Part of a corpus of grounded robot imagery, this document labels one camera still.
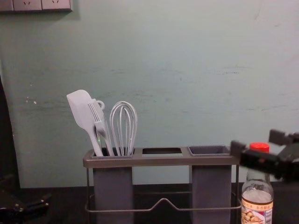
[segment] electrical outlet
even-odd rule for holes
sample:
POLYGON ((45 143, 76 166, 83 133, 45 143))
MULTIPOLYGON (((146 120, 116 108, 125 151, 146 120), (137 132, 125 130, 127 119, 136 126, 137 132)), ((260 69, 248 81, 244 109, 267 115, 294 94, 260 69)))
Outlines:
POLYGON ((0 12, 9 12, 13 10, 13 0, 0 0, 0 12))
POLYGON ((71 0, 42 0, 43 10, 71 11, 71 0))
POLYGON ((39 11, 42 9, 42 0, 14 0, 15 11, 39 11))

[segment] light green wall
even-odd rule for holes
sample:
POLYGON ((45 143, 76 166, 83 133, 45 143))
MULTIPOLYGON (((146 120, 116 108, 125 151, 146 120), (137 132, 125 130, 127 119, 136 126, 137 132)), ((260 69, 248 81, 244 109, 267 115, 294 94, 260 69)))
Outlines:
MULTIPOLYGON (((77 89, 108 109, 132 103, 138 147, 298 131, 298 1, 74 3, 69 14, 0 16, 22 187, 85 185, 82 157, 91 143, 65 97, 77 89)), ((134 171, 135 183, 188 181, 186 167, 143 172, 134 171)))

